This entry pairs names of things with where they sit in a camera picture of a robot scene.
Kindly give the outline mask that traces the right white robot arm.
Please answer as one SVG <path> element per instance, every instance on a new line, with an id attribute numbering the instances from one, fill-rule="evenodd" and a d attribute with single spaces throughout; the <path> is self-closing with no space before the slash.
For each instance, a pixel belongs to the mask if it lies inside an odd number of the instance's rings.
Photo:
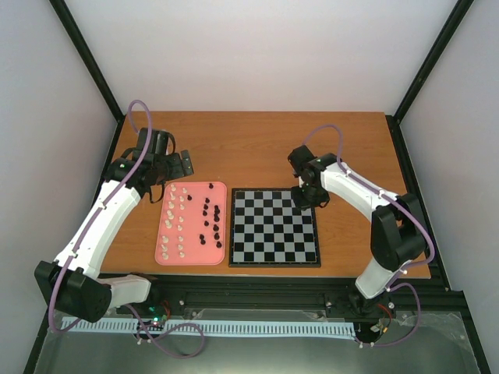
<path id="1" fill-rule="evenodd" d="M 299 180 L 291 188 L 298 208 L 323 208 L 329 204 L 330 194 L 335 194 L 370 222 L 372 257 L 346 296 L 355 315 L 370 313 L 401 274 L 420 264 L 417 258 L 426 250 L 434 255 L 421 203 L 413 194 L 386 191 L 352 171 L 336 155 L 316 157 L 305 145 L 295 148 L 288 162 Z"/>

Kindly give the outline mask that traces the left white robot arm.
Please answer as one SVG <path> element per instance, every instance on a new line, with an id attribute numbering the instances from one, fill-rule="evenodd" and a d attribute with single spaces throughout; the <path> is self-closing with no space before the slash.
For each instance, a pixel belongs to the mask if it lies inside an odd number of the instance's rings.
<path id="1" fill-rule="evenodd" d="M 143 312 L 159 310 L 162 294 L 145 274 L 101 279 L 101 265 L 120 227 L 155 185 L 193 174 L 186 150 L 176 152 L 174 136 L 142 128 L 135 147 L 114 160 L 97 200 L 69 244 L 52 262 L 41 261 L 34 277 L 50 312 L 95 323 L 109 310 L 135 303 Z"/>

